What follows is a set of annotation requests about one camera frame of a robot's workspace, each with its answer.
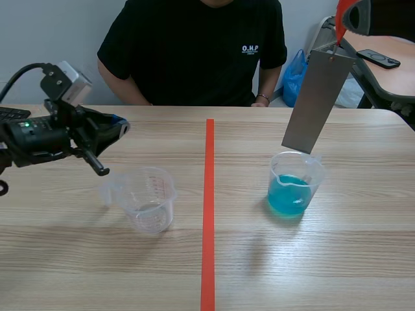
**blue plastic bag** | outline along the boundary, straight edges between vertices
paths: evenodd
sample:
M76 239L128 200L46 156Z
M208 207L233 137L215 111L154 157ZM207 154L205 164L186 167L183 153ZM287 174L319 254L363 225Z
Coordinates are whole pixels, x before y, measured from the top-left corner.
M283 100L288 107L294 107L300 94L301 85L307 71L307 62L303 50L299 50L295 59L288 66L283 77Z

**desk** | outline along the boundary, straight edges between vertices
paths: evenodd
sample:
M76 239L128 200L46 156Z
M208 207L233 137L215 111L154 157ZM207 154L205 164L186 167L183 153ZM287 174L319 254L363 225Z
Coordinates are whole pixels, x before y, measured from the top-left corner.
M303 218L287 222L270 217L265 196L291 109L93 109L132 123L105 165L174 176L173 224L160 236L134 233L122 210L102 206L103 179L81 159L8 169L1 310L199 310L207 118L216 123L216 310L413 310L415 134L396 114L334 110L315 147L329 176Z
M342 46L352 55L371 49L401 62L399 68L388 70L357 59L352 73L365 90L366 97L362 101L365 108L371 106L370 103L377 106L384 101L415 103L415 44L393 37L364 37L347 32Z

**blue liquid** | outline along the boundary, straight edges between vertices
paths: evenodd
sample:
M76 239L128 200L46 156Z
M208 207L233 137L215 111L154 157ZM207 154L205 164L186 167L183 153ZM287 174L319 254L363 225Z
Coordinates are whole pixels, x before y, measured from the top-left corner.
M307 186L308 184L291 175L280 175L282 183L293 183L295 185ZM268 201L271 208L278 213L286 215L302 214L309 206L313 195L309 187L283 186L275 178L271 181L268 190Z

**person's hand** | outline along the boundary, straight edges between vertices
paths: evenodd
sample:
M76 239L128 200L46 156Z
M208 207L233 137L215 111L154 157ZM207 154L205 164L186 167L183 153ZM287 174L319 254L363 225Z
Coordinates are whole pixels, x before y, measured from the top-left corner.
M258 96L255 102L251 105L251 107L263 107L266 108L270 105L268 100L262 96Z
M263 102L254 102L251 107L268 107L268 103L264 104Z

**keyboard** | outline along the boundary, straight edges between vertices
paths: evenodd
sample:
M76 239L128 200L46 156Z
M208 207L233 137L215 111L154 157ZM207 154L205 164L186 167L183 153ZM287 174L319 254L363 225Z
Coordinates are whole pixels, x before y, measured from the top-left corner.
M29 116L29 110L13 109L0 106L0 122L25 120Z

